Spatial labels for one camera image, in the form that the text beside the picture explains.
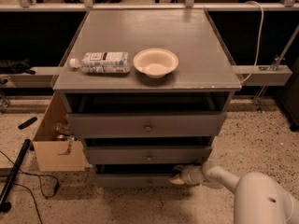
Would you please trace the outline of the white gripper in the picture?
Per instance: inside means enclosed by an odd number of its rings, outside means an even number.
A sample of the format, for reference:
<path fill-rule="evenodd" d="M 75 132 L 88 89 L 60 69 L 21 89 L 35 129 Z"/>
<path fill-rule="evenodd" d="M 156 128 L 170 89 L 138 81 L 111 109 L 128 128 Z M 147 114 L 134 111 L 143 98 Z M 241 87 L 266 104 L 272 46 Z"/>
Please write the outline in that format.
<path fill-rule="evenodd" d="M 178 175 L 169 178 L 169 181 L 174 185 L 199 185 L 204 182 L 204 177 L 201 172 L 201 167 L 197 165 L 176 165 L 173 168 L 176 172 L 181 172 L 181 178 Z"/>

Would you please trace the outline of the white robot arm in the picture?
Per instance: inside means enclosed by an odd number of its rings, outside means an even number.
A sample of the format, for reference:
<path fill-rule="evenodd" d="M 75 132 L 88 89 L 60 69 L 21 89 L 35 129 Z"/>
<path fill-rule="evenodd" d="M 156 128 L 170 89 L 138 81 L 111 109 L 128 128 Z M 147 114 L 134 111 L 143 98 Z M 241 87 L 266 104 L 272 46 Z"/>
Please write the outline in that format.
<path fill-rule="evenodd" d="M 299 224 L 299 201 L 262 173 L 237 176 L 206 161 L 175 166 L 169 181 L 175 185 L 227 188 L 234 194 L 234 224 Z"/>

